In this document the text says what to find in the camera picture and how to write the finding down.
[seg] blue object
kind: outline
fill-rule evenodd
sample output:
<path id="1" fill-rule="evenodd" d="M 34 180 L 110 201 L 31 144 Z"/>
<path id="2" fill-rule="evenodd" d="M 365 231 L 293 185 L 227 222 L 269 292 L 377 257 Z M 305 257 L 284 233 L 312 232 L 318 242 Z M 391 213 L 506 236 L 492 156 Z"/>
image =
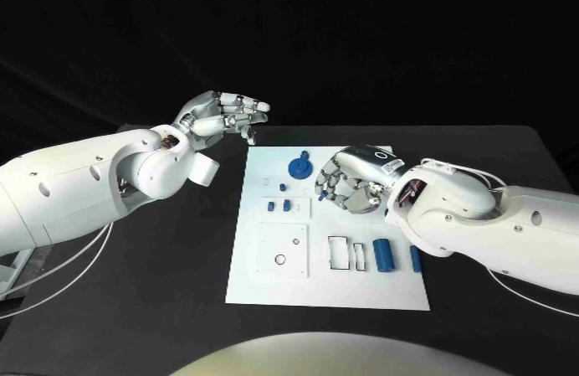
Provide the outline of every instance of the blue object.
<path id="1" fill-rule="evenodd" d="M 387 239 L 375 240 L 377 267 L 382 273 L 397 269 L 395 258 L 392 257 L 391 241 Z"/>
<path id="2" fill-rule="evenodd" d="M 290 172 L 290 175 L 296 179 L 306 179 L 312 175 L 312 171 L 315 170 L 312 166 L 312 162 L 309 161 L 310 159 L 310 154 L 305 150 L 302 152 L 300 158 L 296 158 L 290 162 L 290 166 L 287 168 L 287 171 Z"/>
<path id="3" fill-rule="evenodd" d="M 420 248 L 413 245 L 411 246 L 411 257 L 413 257 L 413 268 L 415 273 L 423 272 L 423 264 L 420 263 Z"/>

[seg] robotic hand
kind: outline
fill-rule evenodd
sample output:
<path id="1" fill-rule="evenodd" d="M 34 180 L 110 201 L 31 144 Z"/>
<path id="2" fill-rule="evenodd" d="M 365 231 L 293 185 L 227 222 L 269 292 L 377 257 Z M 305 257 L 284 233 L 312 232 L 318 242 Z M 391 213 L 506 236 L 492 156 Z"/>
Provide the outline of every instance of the robotic hand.
<path id="1" fill-rule="evenodd" d="M 341 178 L 349 197 L 335 194 Z M 410 168 L 372 146 L 335 155 L 316 193 L 354 214 L 375 211 L 387 198 L 387 221 L 428 254 L 460 252 L 490 270 L 579 295 L 578 196 L 508 186 L 490 173 L 433 159 Z"/>
<path id="2" fill-rule="evenodd" d="M 0 167 L 0 256 L 71 240 L 169 198 L 186 180 L 210 186 L 220 164 L 199 151 L 269 121 L 270 105 L 208 91 L 172 125 L 44 148 Z"/>

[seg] black curtain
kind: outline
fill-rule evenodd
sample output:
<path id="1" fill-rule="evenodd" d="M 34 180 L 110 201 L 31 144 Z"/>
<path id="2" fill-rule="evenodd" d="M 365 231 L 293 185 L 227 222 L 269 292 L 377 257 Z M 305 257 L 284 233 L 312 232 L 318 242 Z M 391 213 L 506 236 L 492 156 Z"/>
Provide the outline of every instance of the black curtain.
<path id="1" fill-rule="evenodd" d="M 519 124 L 577 143 L 567 0 L 0 0 L 0 143 L 161 124 L 205 90 L 271 124 Z"/>

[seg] black table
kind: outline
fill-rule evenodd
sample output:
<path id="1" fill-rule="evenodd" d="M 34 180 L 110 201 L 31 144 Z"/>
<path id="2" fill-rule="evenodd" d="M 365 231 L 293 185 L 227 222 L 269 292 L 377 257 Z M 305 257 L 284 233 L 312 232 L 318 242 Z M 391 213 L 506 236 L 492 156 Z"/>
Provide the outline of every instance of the black table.
<path id="1" fill-rule="evenodd" d="M 413 165 L 433 157 L 483 169 L 512 184 L 571 192 L 529 127 L 261 126 L 258 143 L 392 145 Z M 171 199 L 148 204 L 119 221 L 86 277 L 15 319 L 0 344 L 0 371 L 163 375 L 253 338 L 320 331 L 421 343 L 515 375 L 575 373 L 579 319 L 513 296 L 485 267 L 459 254 L 446 259 L 423 255 L 431 312 L 227 304 L 247 151 L 246 142 L 228 136 L 207 152 L 221 162 L 212 186 L 188 183 Z M 315 182 L 315 177 L 305 182 Z M 48 267 L 89 240 L 60 244 Z M 34 286 L 25 306 L 68 282 L 90 259 L 91 255 Z M 508 282 L 579 312 L 577 298 Z"/>

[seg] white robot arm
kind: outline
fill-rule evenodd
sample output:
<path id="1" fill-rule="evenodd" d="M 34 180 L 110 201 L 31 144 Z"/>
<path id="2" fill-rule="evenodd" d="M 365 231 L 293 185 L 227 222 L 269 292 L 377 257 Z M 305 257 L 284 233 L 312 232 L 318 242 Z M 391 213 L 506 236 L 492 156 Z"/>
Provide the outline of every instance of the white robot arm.
<path id="1" fill-rule="evenodd" d="M 341 178 L 354 186 L 351 197 L 335 194 Z M 375 211 L 387 197 L 387 221 L 428 254 L 460 252 L 490 270 L 579 295 L 578 196 L 506 186 L 492 174 L 430 159 L 408 168 L 372 146 L 335 155 L 316 192 L 355 214 Z"/>
<path id="2" fill-rule="evenodd" d="M 220 164 L 199 151 L 225 133 L 256 144 L 270 105 L 208 91 L 172 125 L 44 148 L 0 167 L 0 255 L 71 240 L 169 198 L 186 180 L 210 186 Z"/>

